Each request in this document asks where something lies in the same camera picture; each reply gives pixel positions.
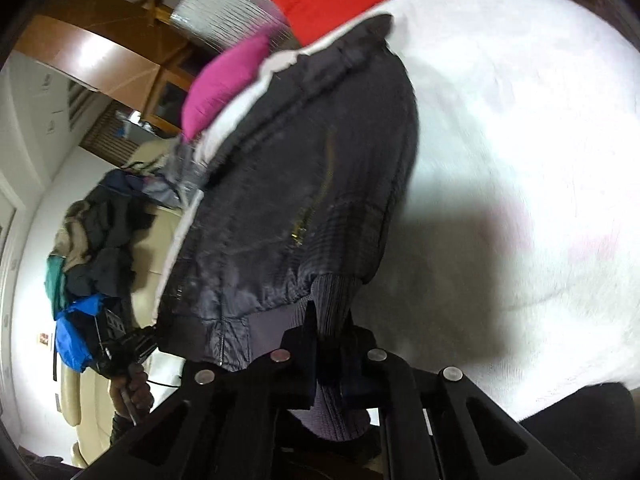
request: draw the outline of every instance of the white blanket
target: white blanket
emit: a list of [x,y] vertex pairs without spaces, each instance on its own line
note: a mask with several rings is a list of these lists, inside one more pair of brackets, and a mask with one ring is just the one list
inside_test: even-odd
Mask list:
[[356,322],[414,366],[457,365],[514,418],[640,386],[640,54],[569,0],[389,0],[302,52],[378,12],[420,146]]

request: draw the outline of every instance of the magenta cushion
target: magenta cushion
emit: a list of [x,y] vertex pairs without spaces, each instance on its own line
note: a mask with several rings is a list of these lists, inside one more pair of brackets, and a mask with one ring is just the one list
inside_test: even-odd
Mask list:
[[222,108],[252,83],[269,55],[268,34],[256,34],[225,50],[193,81],[182,106],[182,137],[193,140]]

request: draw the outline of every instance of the silver bolt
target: silver bolt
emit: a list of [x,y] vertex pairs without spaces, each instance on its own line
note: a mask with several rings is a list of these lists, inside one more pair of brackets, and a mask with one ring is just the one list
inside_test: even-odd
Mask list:
[[382,348],[372,348],[367,352],[367,358],[369,361],[381,363],[386,359],[386,352]]
[[215,373],[212,370],[200,370],[193,377],[198,384],[209,384],[216,378]]
[[460,370],[460,368],[456,368],[455,366],[449,366],[445,368],[442,371],[442,375],[447,381],[452,381],[452,382],[459,381],[463,377],[462,371]]
[[291,359],[291,354],[289,350],[285,350],[284,348],[278,348],[271,352],[271,360],[274,363],[284,363]]

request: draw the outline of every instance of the black cable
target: black cable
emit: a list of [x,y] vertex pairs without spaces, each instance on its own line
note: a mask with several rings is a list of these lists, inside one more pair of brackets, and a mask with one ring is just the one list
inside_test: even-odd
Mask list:
[[155,381],[152,381],[151,379],[147,379],[146,382],[147,383],[151,383],[151,384],[156,384],[157,386],[165,386],[166,388],[180,388],[180,386],[174,386],[173,384],[156,383]]

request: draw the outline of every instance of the hand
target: hand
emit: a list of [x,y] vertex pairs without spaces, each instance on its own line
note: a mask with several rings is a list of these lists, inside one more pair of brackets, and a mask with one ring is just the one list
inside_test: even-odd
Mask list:
[[109,385],[109,395],[113,401],[113,407],[116,413],[124,418],[131,420],[129,411],[122,400],[120,395],[120,388],[127,386],[131,402],[138,410],[140,416],[145,416],[151,410],[154,405],[154,396],[151,395],[151,389],[149,388],[146,380],[148,375],[145,373],[144,368],[141,365],[132,364],[129,366],[129,374],[131,375],[131,382],[127,385],[126,377],[116,377],[111,380]]

